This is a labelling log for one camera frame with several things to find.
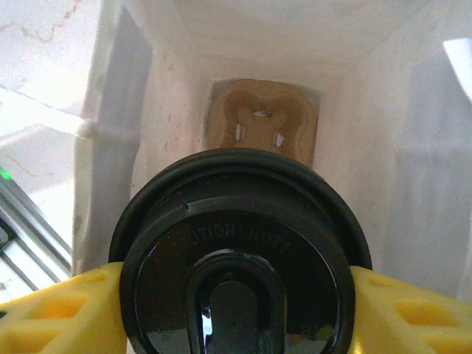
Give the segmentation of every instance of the yellow clamp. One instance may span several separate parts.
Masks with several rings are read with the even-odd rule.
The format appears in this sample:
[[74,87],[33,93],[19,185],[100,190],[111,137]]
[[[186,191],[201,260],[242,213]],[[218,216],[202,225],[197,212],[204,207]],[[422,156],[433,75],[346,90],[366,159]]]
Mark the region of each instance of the yellow clamp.
[[[1,354],[125,354],[122,263],[0,305]],[[349,354],[471,354],[472,305],[360,267]]]

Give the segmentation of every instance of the white wall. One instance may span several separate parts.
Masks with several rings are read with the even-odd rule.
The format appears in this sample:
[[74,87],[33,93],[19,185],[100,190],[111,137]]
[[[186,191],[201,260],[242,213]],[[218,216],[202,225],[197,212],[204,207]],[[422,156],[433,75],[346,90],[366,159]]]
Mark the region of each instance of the white wall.
[[202,149],[212,81],[171,1],[127,1],[153,46],[131,194],[169,164]]
[[105,1],[75,145],[73,273],[108,261],[130,200],[153,49],[120,1]]
[[217,80],[326,86],[428,0],[173,0]]
[[[471,165],[461,172],[446,162],[472,161],[470,149],[460,152],[472,143],[471,107],[465,95],[460,98],[463,93],[445,65],[443,41],[470,36],[471,16],[469,0],[431,1],[329,87],[322,98],[313,163],[358,217],[376,270],[469,300],[472,294],[460,294],[459,284],[468,272],[463,267],[469,235],[464,232],[470,224],[448,208],[470,217],[470,201],[433,197],[454,190],[448,181],[467,189],[463,172]],[[450,91],[455,95],[442,99]],[[425,132],[421,139],[415,129]],[[405,151],[411,152],[415,143],[422,153],[410,154],[404,163]],[[445,152],[445,143],[456,148],[452,154]],[[433,164],[438,151],[442,155]],[[405,178],[408,171],[410,179]],[[442,180],[428,179],[438,173]],[[402,194],[406,201],[399,200],[402,190],[409,191]],[[422,219],[429,222],[418,226]]]
[[0,0],[0,166],[69,244],[74,136],[49,126],[80,116],[100,8],[92,0]]

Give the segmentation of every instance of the glossy black surface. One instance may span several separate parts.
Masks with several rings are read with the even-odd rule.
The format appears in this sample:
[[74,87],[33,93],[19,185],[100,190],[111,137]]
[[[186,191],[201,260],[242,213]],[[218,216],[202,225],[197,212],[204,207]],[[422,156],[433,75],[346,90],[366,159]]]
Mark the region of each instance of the glossy black surface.
[[131,202],[111,245],[111,260],[125,255],[120,299],[135,351],[347,352],[349,265],[370,266],[359,230],[323,180],[280,156],[179,162]]

